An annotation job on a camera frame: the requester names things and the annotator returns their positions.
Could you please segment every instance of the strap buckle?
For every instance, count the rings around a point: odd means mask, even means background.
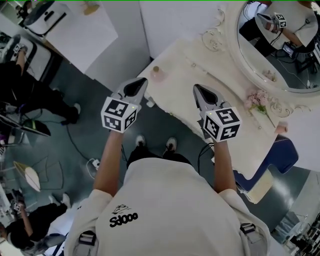
[[[242,223],[240,230],[246,235],[256,230],[256,226],[253,223]]]
[[[94,246],[96,238],[96,234],[91,230],[83,232],[79,237],[79,244]]]

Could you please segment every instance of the backpack strap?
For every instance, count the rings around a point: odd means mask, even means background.
[[[83,232],[73,250],[73,256],[96,256],[98,254],[98,240],[92,230]]]
[[[240,237],[246,256],[266,256],[268,253],[268,241],[263,230],[253,223],[240,225]]]

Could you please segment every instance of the white t-shirt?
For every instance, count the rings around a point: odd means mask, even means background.
[[[217,194],[191,165],[140,159],[130,164],[114,198],[94,190],[85,199],[64,255],[73,256],[80,234],[92,230],[98,256],[244,256],[240,221],[233,209],[258,220],[234,190]]]
[[[314,11],[303,6],[298,1],[272,1],[272,4],[263,13],[271,16],[274,13],[282,14],[286,19],[286,28],[294,33],[305,47],[311,42],[318,31],[318,21]],[[266,30],[261,19],[257,16],[255,16],[255,22],[269,43],[277,38],[280,33],[272,33]],[[272,46],[276,49],[282,49],[284,43],[289,41],[286,36],[281,34],[272,43]]]

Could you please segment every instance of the power outlet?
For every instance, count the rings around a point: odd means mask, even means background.
[[[96,170],[98,170],[99,166],[100,166],[100,161],[98,159],[93,160],[92,165],[94,166],[94,168]]]

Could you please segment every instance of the blue chair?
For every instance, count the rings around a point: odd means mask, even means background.
[[[242,189],[250,191],[265,173],[269,165],[274,165],[281,174],[285,174],[294,166],[298,159],[299,156],[292,141],[289,138],[278,135],[252,179],[248,180],[234,170],[235,181]]]

